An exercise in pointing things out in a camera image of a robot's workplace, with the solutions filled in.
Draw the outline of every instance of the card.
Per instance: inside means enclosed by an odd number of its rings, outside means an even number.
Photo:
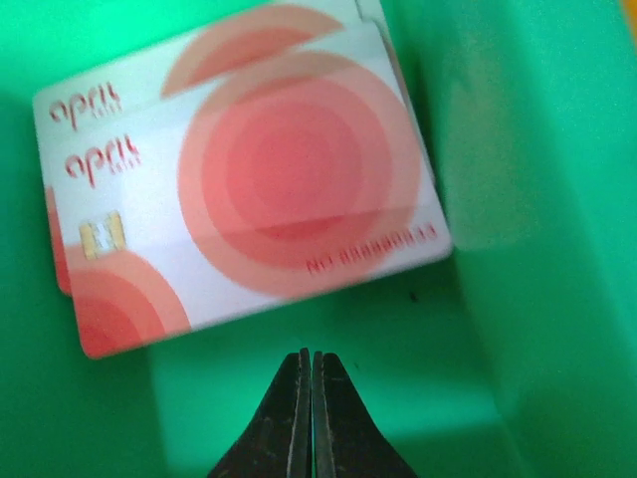
[[[36,94],[36,133],[60,289],[69,293],[56,199],[44,152],[122,113],[359,21],[353,0],[280,0],[193,30]]]
[[[373,24],[52,146],[99,358],[438,260],[451,238]]]

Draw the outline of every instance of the green container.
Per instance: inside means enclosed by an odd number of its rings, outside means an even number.
[[[637,56],[614,0],[384,1],[453,258],[84,356],[31,98],[255,3],[0,3],[0,476],[205,476],[303,346],[340,354],[423,477],[637,476]]]

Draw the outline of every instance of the pink concentric circles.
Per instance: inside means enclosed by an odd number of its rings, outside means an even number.
[[[143,258],[119,251],[94,261],[66,249],[80,340],[98,359],[190,330],[177,295]]]
[[[206,29],[186,48],[168,74],[162,96],[273,57],[342,27],[334,18],[299,5],[266,5],[231,17]]]
[[[202,254],[282,297],[357,282],[384,260],[309,274],[308,261],[413,217],[422,153],[404,105],[346,58],[290,53],[210,96],[182,148],[179,195]]]

